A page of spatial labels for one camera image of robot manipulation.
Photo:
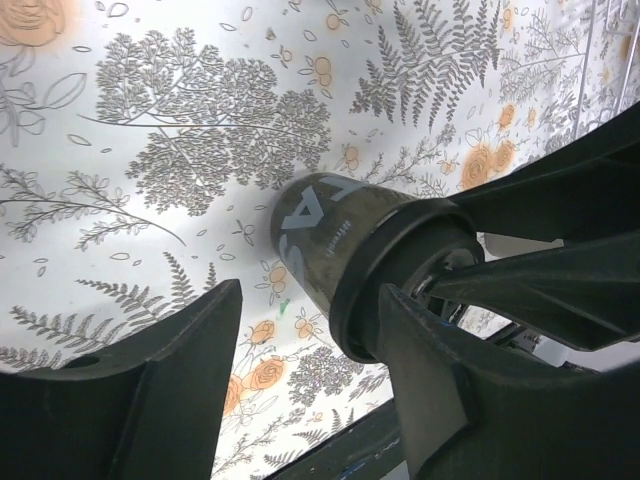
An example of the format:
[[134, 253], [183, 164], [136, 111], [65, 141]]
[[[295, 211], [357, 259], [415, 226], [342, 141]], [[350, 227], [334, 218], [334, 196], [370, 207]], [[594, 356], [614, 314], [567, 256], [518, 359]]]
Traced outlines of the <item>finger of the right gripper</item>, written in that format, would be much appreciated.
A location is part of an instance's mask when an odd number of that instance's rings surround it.
[[490, 310], [575, 350], [639, 338], [639, 236], [541, 250], [448, 272], [435, 297]]
[[478, 231], [618, 235], [639, 229], [639, 106], [498, 180], [455, 194]]

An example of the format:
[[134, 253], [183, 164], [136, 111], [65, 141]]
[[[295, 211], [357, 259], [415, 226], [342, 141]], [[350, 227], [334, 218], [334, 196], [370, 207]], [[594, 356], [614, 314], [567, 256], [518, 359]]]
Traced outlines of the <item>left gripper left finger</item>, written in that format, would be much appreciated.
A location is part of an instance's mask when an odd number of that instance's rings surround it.
[[60, 369], [1, 377], [5, 479], [207, 479], [242, 309], [226, 280]]

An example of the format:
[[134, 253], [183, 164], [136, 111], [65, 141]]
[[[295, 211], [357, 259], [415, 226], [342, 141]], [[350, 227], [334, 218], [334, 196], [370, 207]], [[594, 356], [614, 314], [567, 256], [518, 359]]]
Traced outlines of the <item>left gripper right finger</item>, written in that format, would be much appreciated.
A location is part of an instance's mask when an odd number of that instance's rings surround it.
[[639, 367], [552, 367], [448, 326], [386, 285], [388, 366], [414, 479], [635, 479]]

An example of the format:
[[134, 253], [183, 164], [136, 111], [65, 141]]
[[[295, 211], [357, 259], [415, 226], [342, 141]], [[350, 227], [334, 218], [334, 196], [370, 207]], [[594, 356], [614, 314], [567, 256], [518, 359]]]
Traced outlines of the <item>black coffee cup lid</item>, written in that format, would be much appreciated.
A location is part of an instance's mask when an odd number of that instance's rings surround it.
[[449, 254], [462, 266], [484, 260], [470, 216], [449, 200], [407, 202], [378, 221], [346, 263], [329, 310], [331, 336], [342, 352], [377, 363], [380, 286], [410, 294], [443, 271], [437, 263]]

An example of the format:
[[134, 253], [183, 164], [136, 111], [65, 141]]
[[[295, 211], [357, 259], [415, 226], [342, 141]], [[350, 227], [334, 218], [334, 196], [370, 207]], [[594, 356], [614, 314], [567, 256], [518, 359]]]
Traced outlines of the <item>black coffee cup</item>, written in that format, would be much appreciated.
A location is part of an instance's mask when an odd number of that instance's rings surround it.
[[271, 216], [273, 246], [315, 306], [325, 315], [335, 298], [350, 302], [393, 238], [391, 220], [414, 197], [334, 173], [293, 182]]

